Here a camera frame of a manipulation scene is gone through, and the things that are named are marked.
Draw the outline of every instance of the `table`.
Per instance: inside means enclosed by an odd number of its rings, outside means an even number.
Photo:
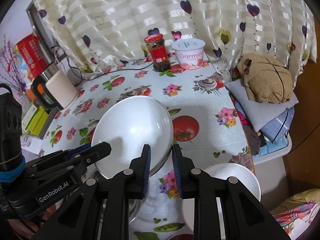
[[[230,161],[253,172],[240,120],[214,66],[205,58],[201,68],[185,71],[175,55],[171,53],[170,56],[171,69],[162,73],[153,71],[152,65],[146,67],[150,62],[133,61],[118,66],[118,70],[124,71],[108,73],[81,84],[76,102],[55,116],[40,155],[90,143],[95,127],[111,106],[129,96],[145,95],[168,108],[175,141],[196,167],[205,169]],[[93,169],[94,165],[91,165],[88,174]],[[138,217],[129,225],[130,239],[192,239],[192,230],[184,224],[182,200],[174,185],[170,156],[160,171],[149,179],[145,202]],[[174,231],[153,230],[168,223],[174,223]]]

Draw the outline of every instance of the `striped curtain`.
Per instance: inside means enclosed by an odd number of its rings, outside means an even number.
[[[84,72],[145,57],[143,38],[200,38],[223,76],[242,53],[274,56],[295,84],[316,60],[314,19],[303,0],[35,0],[60,46]]]

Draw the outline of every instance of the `upside-down white bowl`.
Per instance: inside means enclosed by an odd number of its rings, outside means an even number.
[[[219,163],[210,166],[209,168],[204,170],[211,177],[215,177],[218,179],[227,179],[228,177],[236,177],[238,178],[243,185],[247,187],[248,190],[260,201],[261,198],[261,189],[260,184],[256,178],[256,176],[246,167],[236,164],[236,163]],[[225,239],[225,231],[224,231],[224,223],[223,223],[223,215],[221,209],[220,198],[216,198],[218,204],[218,212],[219,212],[219,221],[220,221],[220,233],[221,239]],[[185,199],[182,201],[182,213],[183,217],[188,225],[188,227],[193,230],[194,225],[194,208],[195,208],[195,199]]]
[[[111,107],[101,118],[92,138],[92,146],[106,141],[109,156],[95,163],[107,179],[129,168],[140,157],[144,144],[151,146],[150,176],[168,159],[173,142],[173,126],[168,110],[147,96],[126,98]]]

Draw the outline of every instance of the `wooden cabinet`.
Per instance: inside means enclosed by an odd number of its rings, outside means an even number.
[[[318,23],[316,34],[320,44]],[[289,131],[292,150],[283,157],[290,195],[320,188],[320,46],[317,63],[309,60],[303,69],[294,89],[299,103]]]

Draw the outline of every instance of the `glass jar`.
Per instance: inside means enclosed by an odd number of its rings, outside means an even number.
[[[148,52],[151,54],[153,68],[156,71],[165,71],[170,69],[167,51],[164,46],[163,35],[160,33],[152,34],[144,38]]]

